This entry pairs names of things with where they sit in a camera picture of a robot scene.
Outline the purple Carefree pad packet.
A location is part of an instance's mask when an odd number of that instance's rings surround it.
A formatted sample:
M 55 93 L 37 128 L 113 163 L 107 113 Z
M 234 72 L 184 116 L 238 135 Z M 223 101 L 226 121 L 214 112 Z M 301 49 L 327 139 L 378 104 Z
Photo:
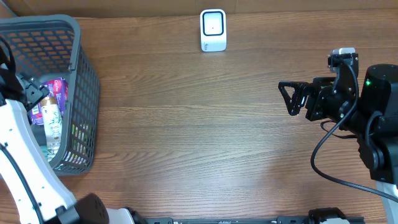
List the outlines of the purple Carefree pad packet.
M 63 116 L 63 113 L 65 111 L 65 101 L 67 100 L 68 95 L 67 81 L 62 77 L 58 77 L 46 82 L 42 82 L 42 84 L 49 89 L 49 96 L 55 97 L 57 99 L 60 114 Z M 41 103 L 37 103 L 29 111 L 29 117 L 32 123 L 35 125 L 42 126 L 44 124 Z

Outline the white tube gold cap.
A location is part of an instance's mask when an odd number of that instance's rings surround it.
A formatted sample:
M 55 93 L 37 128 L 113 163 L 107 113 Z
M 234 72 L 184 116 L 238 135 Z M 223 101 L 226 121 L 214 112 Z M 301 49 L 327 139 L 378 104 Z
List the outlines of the white tube gold cap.
M 63 119 L 55 97 L 46 96 L 40 105 L 47 145 L 45 156 L 51 161 L 61 145 Z

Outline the green yellow snack packet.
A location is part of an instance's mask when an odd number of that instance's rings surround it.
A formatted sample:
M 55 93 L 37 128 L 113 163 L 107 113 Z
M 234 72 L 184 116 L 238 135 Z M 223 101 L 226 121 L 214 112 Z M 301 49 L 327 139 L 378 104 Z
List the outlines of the green yellow snack packet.
M 72 148 L 74 150 L 76 150 L 78 147 L 83 147 L 87 145 L 87 131 L 87 124 L 72 124 Z

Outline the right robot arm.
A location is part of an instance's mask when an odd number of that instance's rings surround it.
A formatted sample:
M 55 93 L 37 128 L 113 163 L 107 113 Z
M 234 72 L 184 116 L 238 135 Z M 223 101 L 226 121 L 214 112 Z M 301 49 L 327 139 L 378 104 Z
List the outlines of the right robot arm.
M 287 111 L 295 116 L 305 108 L 309 121 L 335 124 L 315 146 L 312 169 L 334 183 L 380 196 L 388 223 L 397 223 L 397 65 L 370 66 L 360 87 L 354 48 L 332 50 L 327 59 L 333 77 L 315 77 L 311 83 L 279 82 Z M 357 140 L 359 156 L 376 189 L 337 179 L 315 165 L 318 150 L 337 129 Z

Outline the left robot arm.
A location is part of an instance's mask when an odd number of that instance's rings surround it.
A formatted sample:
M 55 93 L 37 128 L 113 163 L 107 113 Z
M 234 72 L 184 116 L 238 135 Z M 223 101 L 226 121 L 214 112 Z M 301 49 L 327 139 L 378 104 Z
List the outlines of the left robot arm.
M 96 194 L 76 200 L 49 166 L 27 113 L 49 90 L 36 79 L 16 75 L 6 40 L 1 42 L 1 176 L 21 223 L 142 223 L 131 208 L 106 208 Z

